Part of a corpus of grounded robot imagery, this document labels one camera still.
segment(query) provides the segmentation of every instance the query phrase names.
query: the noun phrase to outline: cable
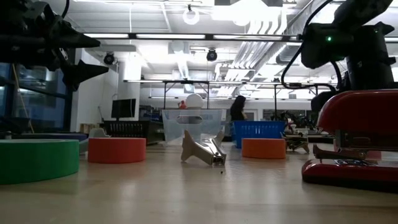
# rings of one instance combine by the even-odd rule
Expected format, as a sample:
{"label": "cable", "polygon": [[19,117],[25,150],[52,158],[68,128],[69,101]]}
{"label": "cable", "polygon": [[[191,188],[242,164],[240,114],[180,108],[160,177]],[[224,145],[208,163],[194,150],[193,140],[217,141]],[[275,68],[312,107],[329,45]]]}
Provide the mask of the cable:
{"label": "cable", "polygon": [[65,5],[65,8],[64,8],[64,10],[63,10],[63,13],[62,13],[62,18],[65,18],[65,16],[67,16],[67,13],[68,13],[68,10],[69,10],[69,4],[70,4],[70,0],[67,0],[67,3],[66,3],[66,5]]}
{"label": "cable", "polygon": [[[324,3],[322,3],[322,5],[320,5],[311,15],[310,17],[307,19],[307,21],[305,22],[305,26],[304,26],[304,30],[307,28],[307,26],[310,24],[311,20],[325,7],[327,6],[329,3],[331,3],[333,0],[326,0]],[[311,87],[317,87],[317,86],[326,86],[328,87],[331,91],[336,91],[336,88],[332,85],[326,84],[326,83],[322,83],[322,84],[313,84],[313,85],[306,85],[306,86],[302,86],[301,83],[296,83],[297,86],[290,86],[288,84],[285,83],[285,76],[287,71],[289,70],[289,68],[293,65],[294,61],[297,59],[297,57],[301,54],[301,51],[303,50],[303,45],[300,46],[300,48],[298,48],[298,51],[295,53],[295,55],[293,56],[293,58],[291,59],[291,61],[286,65],[284,71],[282,72],[282,76],[280,77],[280,82],[281,84],[286,88],[286,89],[290,89],[290,90],[302,90],[302,89],[306,89],[306,88],[311,88]],[[336,62],[331,62],[331,64],[333,65],[333,68],[336,71],[336,75],[337,75],[337,80],[338,80],[338,84],[337,87],[339,88],[341,85],[341,73],[340,73],[340,69],[337,67]]]}
{"label": "cable", "polygon": [[17,72],[16,72],[16,69],[15,69],[15,65],[14,65],[14,64],[12,64],[12,72],[13,72],[13,74],[14,74],[15,84],[16,84],[16,86],[17,86],[17,91],[18,91],[18,93],[19,93],[19,97],[21,98],[22,107],[23,107],[23,109],[24,109],[24,111],[25,111],[25,116],[26,116],[26,118],[29,119],[30,130],[31,130],[32,133],[34,134],[35,131],[33,130],[33,125],[32,125],[32,122],[30,122],[29,116],[27,115],[27,110],[26,110],[26,107],[25,107],[24,98],[22,97],[21,91],[20,91],[20,89],[19,89],[18,76],[17,76]]}

